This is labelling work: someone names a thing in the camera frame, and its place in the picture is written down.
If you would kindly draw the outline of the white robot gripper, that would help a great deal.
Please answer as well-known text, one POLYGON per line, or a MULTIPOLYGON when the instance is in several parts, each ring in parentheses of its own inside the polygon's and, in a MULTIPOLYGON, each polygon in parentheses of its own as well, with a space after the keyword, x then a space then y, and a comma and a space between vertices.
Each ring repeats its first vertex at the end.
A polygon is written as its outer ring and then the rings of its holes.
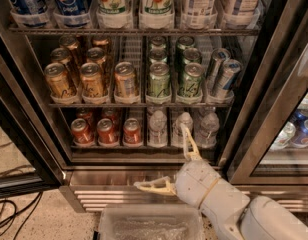
POLYGON ((202 157, 189 128, 180 124, 183 155, 187 161, 176 175, 175 185, 168 176, 135 182, 143 192, 177 196, 197 208, 212 223, 217 233, 239 233, 238 222, 250 198, 224 180, 202 157))

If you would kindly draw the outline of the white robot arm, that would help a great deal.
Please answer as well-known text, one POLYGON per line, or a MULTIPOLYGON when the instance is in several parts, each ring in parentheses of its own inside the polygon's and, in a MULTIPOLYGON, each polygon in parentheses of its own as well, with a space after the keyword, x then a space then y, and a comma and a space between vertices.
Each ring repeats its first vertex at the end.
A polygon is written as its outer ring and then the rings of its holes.
POLYGON ((308 240, 308 227, 273 199, 249 198, 223 179, 199 153, 186 125, 181 126, 186 163, 169 177, 136 182, 139 190, 176 196, 211 222, 219 240, 308 240))

